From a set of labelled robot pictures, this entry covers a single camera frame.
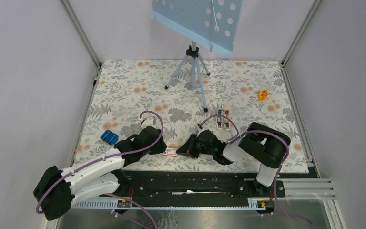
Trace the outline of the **red white staple box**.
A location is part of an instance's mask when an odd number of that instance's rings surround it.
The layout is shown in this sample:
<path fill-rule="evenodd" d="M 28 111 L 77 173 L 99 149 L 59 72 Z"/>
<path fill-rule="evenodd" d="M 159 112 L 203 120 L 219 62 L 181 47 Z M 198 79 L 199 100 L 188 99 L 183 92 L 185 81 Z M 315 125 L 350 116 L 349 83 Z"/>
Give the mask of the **red white staple box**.
<path fill-rule="evenodd" d="M 173 148 L 166 148 L 166 150 L 163 153 L 163 156 L 169 156 L 169 157 L 177 157 L 177 149 Z"/>

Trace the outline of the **pink mini stapler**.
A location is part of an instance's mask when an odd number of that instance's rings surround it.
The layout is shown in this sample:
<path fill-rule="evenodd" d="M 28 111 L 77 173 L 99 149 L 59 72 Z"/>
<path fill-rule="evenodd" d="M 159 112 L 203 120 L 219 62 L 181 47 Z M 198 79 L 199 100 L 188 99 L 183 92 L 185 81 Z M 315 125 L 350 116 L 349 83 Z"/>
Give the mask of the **pink mini stapler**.
<path fill-rule="evenodd" d="M 228 117 L 229 117 L 229 110 L 225 110 L 224 111 L 224 129 L 225 130 L 230 130 L 230 121 L 228 120 Z"/>

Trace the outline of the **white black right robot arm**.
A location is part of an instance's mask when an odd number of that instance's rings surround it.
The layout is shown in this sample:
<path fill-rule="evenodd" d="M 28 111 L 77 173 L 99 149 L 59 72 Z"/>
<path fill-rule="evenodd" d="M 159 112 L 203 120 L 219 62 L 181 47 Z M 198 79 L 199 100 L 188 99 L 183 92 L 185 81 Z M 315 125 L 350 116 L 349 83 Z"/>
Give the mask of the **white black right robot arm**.
<path fill-rule="evenodd" d="M 265 197 L 273 191 L 273 182 L 279 174 L 283 161 L 289 154 L 290 138 L 274 129 L 252 122 L 247 131 L 226 143 L 212 131 L 200 129 L 191 134 L 176 154 L 198 158 L 200 154 L 211 155 L 221 165 L 229 165 L 244 155 L 260 162 L 254 190 Z"/>

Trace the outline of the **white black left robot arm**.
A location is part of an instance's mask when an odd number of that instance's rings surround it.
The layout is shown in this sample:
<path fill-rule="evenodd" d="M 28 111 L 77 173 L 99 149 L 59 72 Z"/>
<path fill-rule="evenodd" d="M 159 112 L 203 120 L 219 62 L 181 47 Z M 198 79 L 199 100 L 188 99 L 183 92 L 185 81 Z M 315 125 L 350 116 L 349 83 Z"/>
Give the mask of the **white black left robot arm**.
<path fill-rule="evenodd" d="M 129 184 L 117 178 L 113 171 L 138 162 L 147 154 L 166 150 L 163 129 L 147 126 L 137 135 L 119 141 L 108 152 L 80 165 L 45 170 L 33 195 L 37 200 L 36 213 L 50 221 L 64 215 L 72 205 L 107 193 L 123 196 Z"/>

